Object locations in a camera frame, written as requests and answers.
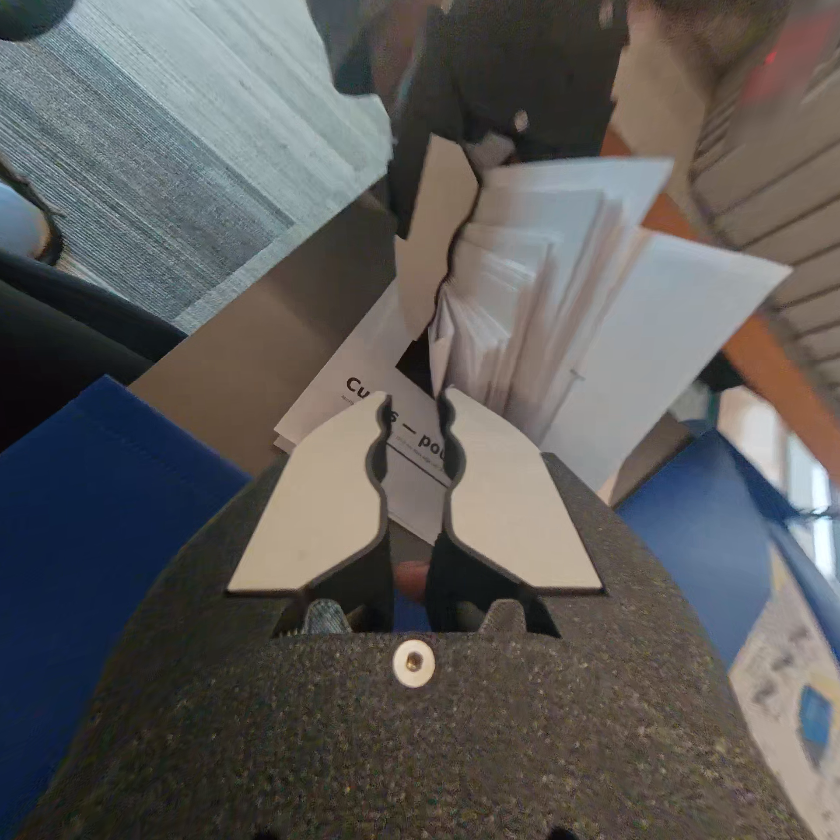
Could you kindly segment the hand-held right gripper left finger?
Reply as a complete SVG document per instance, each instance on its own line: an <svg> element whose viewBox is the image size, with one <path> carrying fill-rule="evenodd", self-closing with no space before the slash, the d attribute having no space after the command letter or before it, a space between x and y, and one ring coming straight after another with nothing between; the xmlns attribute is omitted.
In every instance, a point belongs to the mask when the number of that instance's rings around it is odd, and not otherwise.
<svg viewBox="0 0 840 840"><path fill-rule="evenodd" d="M315 428L289 455L227 594L361 611L362 631L391 632L394 579L383 487L392 397L368 395Z"/></svg>

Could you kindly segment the orange wooden bar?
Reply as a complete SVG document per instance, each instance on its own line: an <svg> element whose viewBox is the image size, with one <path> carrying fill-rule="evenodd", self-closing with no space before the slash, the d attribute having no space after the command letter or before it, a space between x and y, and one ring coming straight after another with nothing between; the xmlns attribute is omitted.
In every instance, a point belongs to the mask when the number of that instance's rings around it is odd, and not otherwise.
<svg viewBox="0 0 840 840"><path fill-rule="evenodd" d="M613 128L607 128L605 132L601 154L634 155L621 134ZM692 241L706 242L709 239L666 192L654 201L644 226ZM830 407L804 369L793 361L772 332L769 317L756 311L723 345L722 351L746 385L772 405L787 427L822 464L838 489L837 410Z"/></svg>

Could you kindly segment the printed instruction sheet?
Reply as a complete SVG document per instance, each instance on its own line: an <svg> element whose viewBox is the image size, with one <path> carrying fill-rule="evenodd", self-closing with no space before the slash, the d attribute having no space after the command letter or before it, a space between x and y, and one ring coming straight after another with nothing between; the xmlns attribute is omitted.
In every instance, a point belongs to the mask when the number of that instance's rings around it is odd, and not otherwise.
<svg viewBox="0 0 840 840"><path fill-rule="evenodd" d="M838 661L782 554L729 680L754 741L815 838L839 838Z"/></svg>

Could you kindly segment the white and black shoe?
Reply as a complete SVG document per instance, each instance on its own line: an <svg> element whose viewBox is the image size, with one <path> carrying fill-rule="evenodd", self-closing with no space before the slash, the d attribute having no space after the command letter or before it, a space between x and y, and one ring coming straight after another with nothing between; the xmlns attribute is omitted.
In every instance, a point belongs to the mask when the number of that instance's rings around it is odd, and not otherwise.
<svg viewBox="0 0 840 840"><path fill-rule="evenodd" d="M1 250L57 266L64 238L56 214L31 183L1 161Z"/></svg>

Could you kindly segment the person's black trouser leg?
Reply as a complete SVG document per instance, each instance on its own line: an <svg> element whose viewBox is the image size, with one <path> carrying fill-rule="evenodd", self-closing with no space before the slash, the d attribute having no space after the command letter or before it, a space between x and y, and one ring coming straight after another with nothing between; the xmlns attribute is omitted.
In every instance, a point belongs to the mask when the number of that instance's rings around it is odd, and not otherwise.
<svg viewBox="0 0 840 840"><path fill-rule="evenodd" d="M186 337L114 292L2 250L1 450L102 377L135 383Z"/></svg>

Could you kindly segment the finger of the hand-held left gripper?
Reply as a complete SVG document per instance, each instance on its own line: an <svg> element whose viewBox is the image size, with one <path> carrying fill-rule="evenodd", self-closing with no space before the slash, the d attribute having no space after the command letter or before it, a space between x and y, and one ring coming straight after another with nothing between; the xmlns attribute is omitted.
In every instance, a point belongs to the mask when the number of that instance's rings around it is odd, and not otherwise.
<svg viewBox="0 0 840 840"><path fill-rule="evenodd" d="M395 283L408 346L397 370L423 392L435 395L427 330L438 289L448 275L452 244L476 204L480 180L464 148L431 134L404 238L395 238Z"/></svg>

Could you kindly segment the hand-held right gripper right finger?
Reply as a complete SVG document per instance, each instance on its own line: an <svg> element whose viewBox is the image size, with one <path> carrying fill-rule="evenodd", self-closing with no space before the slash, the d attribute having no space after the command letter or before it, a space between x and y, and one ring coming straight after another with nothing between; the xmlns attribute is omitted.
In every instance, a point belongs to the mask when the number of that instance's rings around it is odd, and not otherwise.
<svg viewBox="0 0 840 840"><path fill-rule="evenodd" d="M511 605L526 632L559 632L545 597L604 584L539 447L455 387L437 399L444 436L440 533L425 584L434 632L476 632Z"/></svg>

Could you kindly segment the white sheet with bold title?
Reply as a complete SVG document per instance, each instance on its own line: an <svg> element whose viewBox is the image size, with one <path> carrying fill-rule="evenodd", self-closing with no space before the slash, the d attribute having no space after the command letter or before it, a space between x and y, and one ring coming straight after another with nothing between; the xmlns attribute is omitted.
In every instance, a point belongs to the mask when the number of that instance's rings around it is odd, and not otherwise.
<svg viewBox="0 0 840 840"><path fill-rule="evenodd" d="M385 494L391 518L428 544L441 531L449 478L434 399L396 369L408 348L396 281L342 342L275 427L290 453L310 432L373 392L392 397Z"/></svg>

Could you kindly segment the stack of white paper sheets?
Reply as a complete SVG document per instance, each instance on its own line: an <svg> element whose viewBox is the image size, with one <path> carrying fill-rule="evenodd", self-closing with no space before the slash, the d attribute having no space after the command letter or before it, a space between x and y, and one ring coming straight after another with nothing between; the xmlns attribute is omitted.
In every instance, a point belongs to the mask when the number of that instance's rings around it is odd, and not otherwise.
<svg viewBox="0 0 840 840"><path fill-rule="evenodd" d="M459 389L593 490L792 273L645 228L672 164L487 171L428 325L433 394Z"/></svg>

